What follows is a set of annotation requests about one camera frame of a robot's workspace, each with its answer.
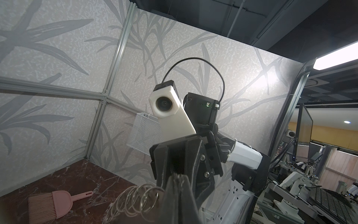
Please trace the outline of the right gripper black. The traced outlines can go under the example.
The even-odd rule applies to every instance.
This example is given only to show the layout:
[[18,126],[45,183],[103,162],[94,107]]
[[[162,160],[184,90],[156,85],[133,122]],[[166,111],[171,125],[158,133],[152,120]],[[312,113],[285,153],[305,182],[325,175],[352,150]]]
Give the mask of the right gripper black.
[[211,131],[153,145],[150,156],[156,185],[166,189],[169,177],[186,175],[197,208],[214,191],[214,176],[223,176],[218,144]]

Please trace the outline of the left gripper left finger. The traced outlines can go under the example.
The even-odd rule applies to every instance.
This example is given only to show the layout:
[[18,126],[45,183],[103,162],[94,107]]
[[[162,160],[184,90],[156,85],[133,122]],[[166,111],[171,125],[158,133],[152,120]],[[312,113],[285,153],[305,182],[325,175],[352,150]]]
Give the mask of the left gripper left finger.
[[156,224],[179,223],[179,176],[169,177]]

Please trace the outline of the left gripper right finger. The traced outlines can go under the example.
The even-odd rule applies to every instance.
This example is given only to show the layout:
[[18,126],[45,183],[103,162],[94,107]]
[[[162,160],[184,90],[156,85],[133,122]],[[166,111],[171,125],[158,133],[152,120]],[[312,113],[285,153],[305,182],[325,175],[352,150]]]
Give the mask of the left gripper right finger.
[[186,175],[178,176],[178,223],[179,224],[201,224],[199,209]]

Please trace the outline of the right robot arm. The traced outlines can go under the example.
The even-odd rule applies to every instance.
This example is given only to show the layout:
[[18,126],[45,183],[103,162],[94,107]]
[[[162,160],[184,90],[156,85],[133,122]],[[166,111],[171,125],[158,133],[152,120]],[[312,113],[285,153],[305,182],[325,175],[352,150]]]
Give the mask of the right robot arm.
[[205,223],[199,210],[222,165],[232,162],[230,188],[211,223],[248,224],[267,185],[269,157],[219,132],[219,100],[194,93],[180,100],[175,83],[163,79],[149,102],[164,141],[149,150],[156,187],[143,195],[140,212],[156,224]]

